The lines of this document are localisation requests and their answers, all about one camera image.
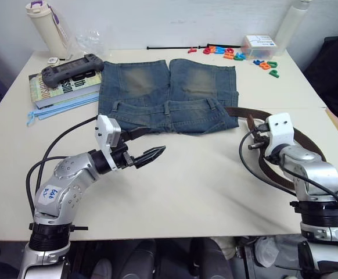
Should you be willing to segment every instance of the black wire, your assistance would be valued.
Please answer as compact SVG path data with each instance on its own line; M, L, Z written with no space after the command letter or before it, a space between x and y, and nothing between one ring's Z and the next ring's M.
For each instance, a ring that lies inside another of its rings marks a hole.
M281 185L276 184L276 183L273 183L273 182L271 182L271 181L265 179L264 177L260 177L257 173L255 173L254 171L252 171L251 168L249 168L249 166L247 165L247 163L246 163L245 160L244 160L244 156L243 156L243 144L244 144L246 138L247 138L251 133L253 133L253 132L254 132L254 130L249 131L249 132L243 137L243 139L240 141L240 145L239 145L239 155L240 155L240 159L241 159L241 162L243 163L243 165L245 166L245 168L246 168L252 175L254 175L255 177L257 177L259 180L262 180L263 182L267 183L268 185L271 185L271 186L273 186L273 187L275 187L275 188L277 188L277 189L279 189L279 190L281 190L281 191L284 191L284 192L286 192L286 193L288 193L288 194L291 194L291 195L293 195L293 196L296 196L296 194L295 194L294 192L289 191L288 189L282 187Z
M32 216L34 215L34 212L35 212L35 206L34 206L34 201L33 201L33 199L32 199L32 195L31 195L31 186L30 186L30 179L31 179L32 173L34 172L34 170L35 170L40 164L43 164L43 163L45 163L46 161L56 160L56 159L64 159L64 158L67 158L67 157L66 157L66 156L56 156L56 157L49 157L49 158L46 158L46 159L41 160L41 161L37 162L36 164L34 164L34 165L32 166L32 168L30 168L30 170L28 171L27 177L26 177L26 192L27 192L27 199L28 199L28 202L29 202L29 204L30 204Z
M83 125L85 125L85 124L87 124L87 123L89 123L89 122L91 122L91 121L93 121L93 120L96 120L97 117L98 117L98 116L94 116L94 117L92 117L92 118L89 118L89 119L87 119L87 120L85 120L85 121L83 121L83 122L80 122L80 123L76 124L75 126L72 126L72 127L69 128L68 130L66 130L66 131L64 131L63 133L61 133L61 134L60 134L60 135L59 135L59 136L58 136L58 137L50 144L50 146L49 146L48 149L46 150L45 155L44 155L44 157L42 158L42 160L45 160L45 159L49 156L49 154L50 154L52 148L53 148L53 147L56 145L56 143L59 142L60 139L63 138L66 134L68 134L69 132L75 130L76 128L79 128L79 127L81 127L81 126L83 126ZM39 173L38 173L38 175L37 175L36 191L39 190L39 188L40 188L41 177L42 177L42 171L44 170L45 162L46 162L46 161L42 162L41 165L40 165Z
M293 172L291 170L288 170L287 168L283 167L282 165L280 165L280 168L283 171L291 174L292 176L295 176L295 177L297 177L299 179L302 179L303 181L306 181L306 182L312 184L313 186L318 187L319 189L323 190L327 194L333 196L338 201L338 195L336 193L334 193L333 191L329 190L328 188L324 187L323 185L321 185L321 184L319 184L319 183L315 182L314 180L311 180L311 179L309 179L307 177L301 176L300 174L297 174L297 173L295 173L295 172Z

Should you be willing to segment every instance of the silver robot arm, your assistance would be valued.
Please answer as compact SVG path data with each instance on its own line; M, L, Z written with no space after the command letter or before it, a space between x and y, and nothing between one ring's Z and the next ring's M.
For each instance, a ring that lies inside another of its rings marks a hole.
M95 136L100 150L63 159L35 195L34 222L30 226L33 232L24 249L19 279L67 278L70 232L87 230L72 225L85 190L109 171L128 166L140 168L159 157L164 146L152 148L138 158L127 152L125 142L148 131L145 127L122 132L114 119L98 116Z
M301 232L307 239L299 244L301 274L303 278L338 278L338 172L317 153L294 143L289 114L272 115L266 123L265 158L293 181L298 199L290 204L301 214Z

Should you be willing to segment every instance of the white thermos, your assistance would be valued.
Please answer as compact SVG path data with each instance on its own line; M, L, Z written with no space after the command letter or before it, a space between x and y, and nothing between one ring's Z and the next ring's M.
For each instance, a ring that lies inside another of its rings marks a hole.
M299 24L302 22L311 0L294 0L286 14L280 29L274 39L278 46L275 55L280 56L284 53L286 47L289 45L292 36L296 32Z
M31 18L48 46L51 56L68 59L67 34L62 29L59 18L46 1L32 1L26 5L27 15Z

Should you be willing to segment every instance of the table surface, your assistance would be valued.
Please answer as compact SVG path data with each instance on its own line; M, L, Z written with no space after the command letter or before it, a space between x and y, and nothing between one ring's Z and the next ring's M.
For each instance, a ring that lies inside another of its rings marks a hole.
M0 103L0 240L28 240L31 222L25 191L28 169L65 129L97 114L97 103L26 126L30 101L28 75L46 66L48 53L35 52ZM112 51L111 62L188 58L214 65L236 65L239 106L270 113L289 112L294 125L314 140L338 169L338 132L325 105L285 53L276 58L280 78L248 61L226 60L200 52ZM74 224L89 226L71 239L194 237L299 233L300 216L292 196L258 181L240 163L238 145L247 132L240 127L199 137L159 134L129 142L131 155L153 146L167 149L137 170L109 173L88 188ZM94 124L73 131L51 155L76 155L98 148ZM257 167L257 151L244 150ZM49 162L43 181L56 162Z

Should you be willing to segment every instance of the denim shorts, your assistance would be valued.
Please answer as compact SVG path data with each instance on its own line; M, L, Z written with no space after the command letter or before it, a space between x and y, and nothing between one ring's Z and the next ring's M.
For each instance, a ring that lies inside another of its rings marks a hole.
M99 113L123 130L205 134L238 127L224 106L237 106L234 67L174 59L114 64L105 62Z

